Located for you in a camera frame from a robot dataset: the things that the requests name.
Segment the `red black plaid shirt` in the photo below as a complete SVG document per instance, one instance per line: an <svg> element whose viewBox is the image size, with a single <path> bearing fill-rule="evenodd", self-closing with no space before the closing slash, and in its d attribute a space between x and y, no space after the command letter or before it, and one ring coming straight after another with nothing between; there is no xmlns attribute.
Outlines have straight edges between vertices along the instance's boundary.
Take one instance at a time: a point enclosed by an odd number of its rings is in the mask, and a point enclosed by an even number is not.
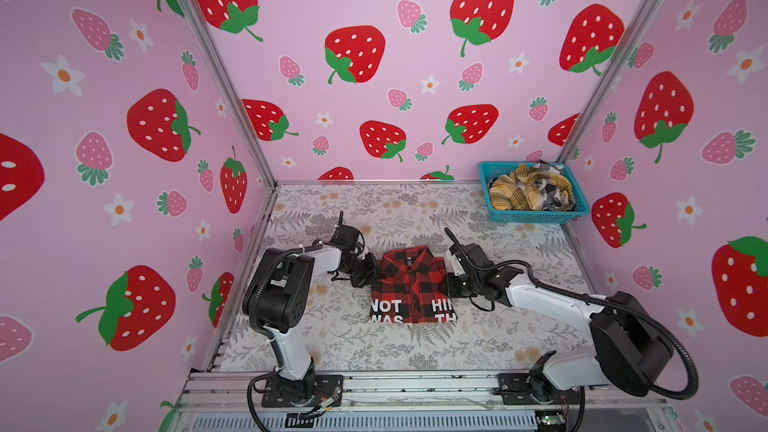
<svg viewBox="0 0 768 432"><path fill-rule="evenodd" d="M426 246L386 252L371 282L369 321L386 324L455 323L445 261Z"/></svg>

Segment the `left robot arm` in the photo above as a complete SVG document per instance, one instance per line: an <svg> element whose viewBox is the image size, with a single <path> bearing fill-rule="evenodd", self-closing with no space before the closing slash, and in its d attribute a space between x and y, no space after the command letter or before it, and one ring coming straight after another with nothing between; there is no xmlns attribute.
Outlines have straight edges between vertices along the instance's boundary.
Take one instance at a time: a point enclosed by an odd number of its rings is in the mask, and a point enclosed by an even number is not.
<svg viewBox="0 0 768 432"><path fill-rule="evenodd" d="M330 274L366 285L376 272L375 260L364 256L363 234L340 224L328 242L289 249L269 248L262 256L243 296L241 310L250 328L266 338L277 365L249 386L248 403L261 397L263 408L311 407L315 413L338 405L341 375L319 375L297 327L308 305L314 276Z"/></svg>

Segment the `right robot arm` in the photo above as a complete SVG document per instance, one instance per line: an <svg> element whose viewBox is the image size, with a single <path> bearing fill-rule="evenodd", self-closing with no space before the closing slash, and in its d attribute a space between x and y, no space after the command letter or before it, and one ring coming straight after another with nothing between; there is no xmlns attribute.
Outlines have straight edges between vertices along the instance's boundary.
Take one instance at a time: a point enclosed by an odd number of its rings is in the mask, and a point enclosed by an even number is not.
<svg viewBox="0 0 768 432"><path fill-rule="evenodd" d="M530 263L493 263L476 244L454 243L453 268L471 298L526 309L564 323L590 338L586 347L550 351L529 370L524 389L547 403L573 388L612 385L634 397L655 393L674 400L693 398L700 378L691 354L631 294L577 293L536 277Z"/></svg>

